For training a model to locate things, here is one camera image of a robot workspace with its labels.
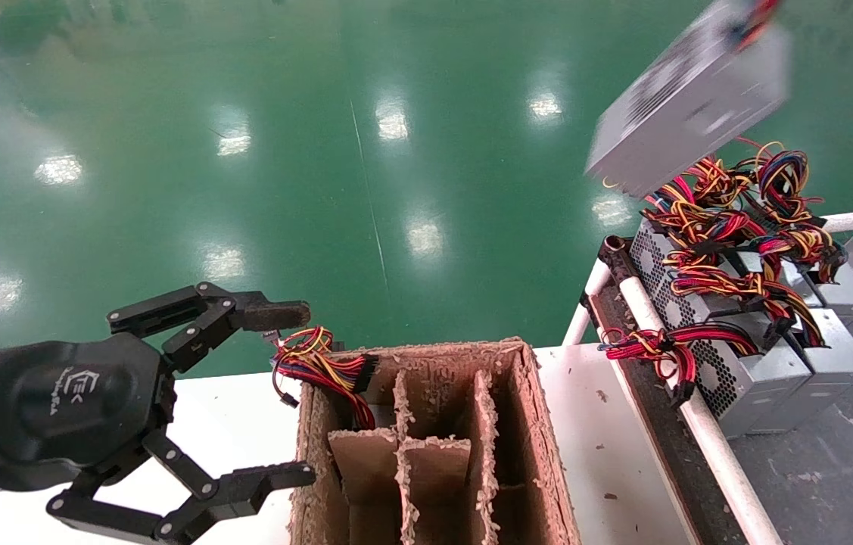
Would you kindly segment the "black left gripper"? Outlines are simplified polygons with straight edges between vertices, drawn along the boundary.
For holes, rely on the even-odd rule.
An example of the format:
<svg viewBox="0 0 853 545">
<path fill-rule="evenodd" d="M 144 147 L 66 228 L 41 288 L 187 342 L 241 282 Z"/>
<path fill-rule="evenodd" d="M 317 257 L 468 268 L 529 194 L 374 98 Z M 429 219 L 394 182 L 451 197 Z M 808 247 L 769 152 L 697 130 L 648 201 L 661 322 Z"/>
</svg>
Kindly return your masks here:
<svg viewBox="0 0 853 545">
<path fill-rule="evenodd" d="M 239 330 L 290 330 L 310 318 L 307 301 L 199 282 L 112 310 L 109 330 L 122 334 L 102 341 L 1 349 L 0 492 L 76 479 L 46 505 L 67 527 L 139 544 L 195 544 L 215 524 L 259 514 L 271 493 L 314 484 L 302 461 L 212 478 L 164 431 L 175 403 L 169 368 L 187 372 Z M 139 339 L 173 329 L 163 356 Z M 162 515 L 96 500 L 105 483 L 147 459 L 186 487 L 180 507 Z"/>
</svg>

